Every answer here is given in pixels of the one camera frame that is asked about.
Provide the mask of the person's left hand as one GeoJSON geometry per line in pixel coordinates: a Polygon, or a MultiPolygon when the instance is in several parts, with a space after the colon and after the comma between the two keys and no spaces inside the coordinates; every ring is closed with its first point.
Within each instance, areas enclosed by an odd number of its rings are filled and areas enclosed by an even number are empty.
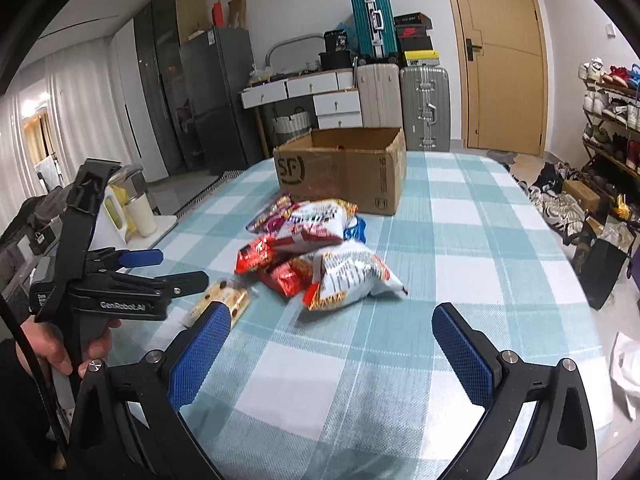
{"type": "Polygon", "coordinates": [[[86,349],[87,359],[81,365],[73,365],[60,338],[53,333],[44,323],[35,323],[33,318],[28,318],[22,323],[21,329],[29,344],[32,346],[41,366],[48,363],[50,367],[64,376],[70,376],[77,372],[80,378],[86,374],[91,360],[103,360],[108,356],[112,348],[112,328],[119,328],[122,322],[118,318],[111,318],[98,339],[91,341],[86,349]]]}

